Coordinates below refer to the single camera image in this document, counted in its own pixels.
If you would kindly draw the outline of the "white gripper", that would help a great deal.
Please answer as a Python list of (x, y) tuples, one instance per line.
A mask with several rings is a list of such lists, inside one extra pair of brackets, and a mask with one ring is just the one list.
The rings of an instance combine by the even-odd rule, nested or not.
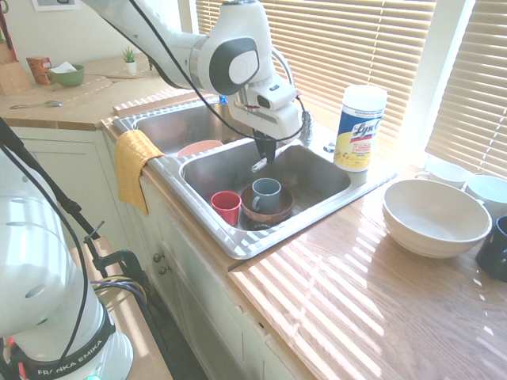
[(266, 158), (268, 164), (274, 163), (276, 141), (292, 140), (299, 136), (299, 111), (294, 103), (289, 103), (276, 111), (266, 108), (247, 110), (242, 104), (229, 102), (229, 113), (234, 120), (243, 123), (255, 131), (254, 141), (261, 158)]

